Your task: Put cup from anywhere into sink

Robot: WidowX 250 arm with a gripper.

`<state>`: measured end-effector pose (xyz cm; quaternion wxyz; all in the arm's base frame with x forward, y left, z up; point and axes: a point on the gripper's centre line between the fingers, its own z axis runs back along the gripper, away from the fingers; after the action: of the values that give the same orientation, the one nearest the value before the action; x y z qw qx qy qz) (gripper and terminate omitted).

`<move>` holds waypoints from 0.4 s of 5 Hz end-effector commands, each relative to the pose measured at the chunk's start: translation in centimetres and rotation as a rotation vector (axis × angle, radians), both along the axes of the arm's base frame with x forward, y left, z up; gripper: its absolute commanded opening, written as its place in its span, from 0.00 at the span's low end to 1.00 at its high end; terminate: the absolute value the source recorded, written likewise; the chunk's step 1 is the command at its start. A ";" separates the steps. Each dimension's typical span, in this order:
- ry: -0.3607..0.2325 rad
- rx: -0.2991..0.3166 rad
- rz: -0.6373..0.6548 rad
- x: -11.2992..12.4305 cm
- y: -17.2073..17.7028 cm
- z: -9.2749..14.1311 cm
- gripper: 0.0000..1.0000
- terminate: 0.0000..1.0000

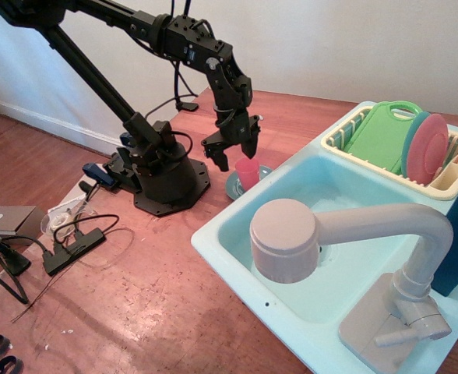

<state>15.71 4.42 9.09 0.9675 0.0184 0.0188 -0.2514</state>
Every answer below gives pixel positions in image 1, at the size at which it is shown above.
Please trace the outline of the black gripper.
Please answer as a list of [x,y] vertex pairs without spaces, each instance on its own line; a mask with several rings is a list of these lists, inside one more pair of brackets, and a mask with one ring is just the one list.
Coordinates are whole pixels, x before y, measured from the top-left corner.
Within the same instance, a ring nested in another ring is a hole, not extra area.
[[257,151],[259,125],[256,116],[248,114],[252,103],[252,83],[248,77],[240,76],[231,82],[223,76],[214,79],[216,126],[218,131],[202,140],[204,154],[222,172],[229,171],[228,158],[224,151],[241,144],[242,153],[252,159]]

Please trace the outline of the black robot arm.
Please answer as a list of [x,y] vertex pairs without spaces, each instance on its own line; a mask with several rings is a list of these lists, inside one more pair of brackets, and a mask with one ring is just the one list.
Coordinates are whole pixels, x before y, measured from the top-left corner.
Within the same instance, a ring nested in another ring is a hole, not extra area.
[[8,24],[40,33],[122,120],[122,144],[104,167],[114,184],[134,195],[138,209],[162,217],[191,208],[210,187],[207,167],[189,157],[169,122],[150,124],[106,80],[61,28],[69,11],[124,30],[153,55],[204,74],[217,116],[216,132],[202,142],[205,155],[221,171],[228,170],[225,152],[231,146],[255,156],[260,128],[258,117],[248,114],[252,82],[239,69],[232,46],[215,36],[207,20],[188,13],[153,16],[113,1],[0,1],[0,16]]

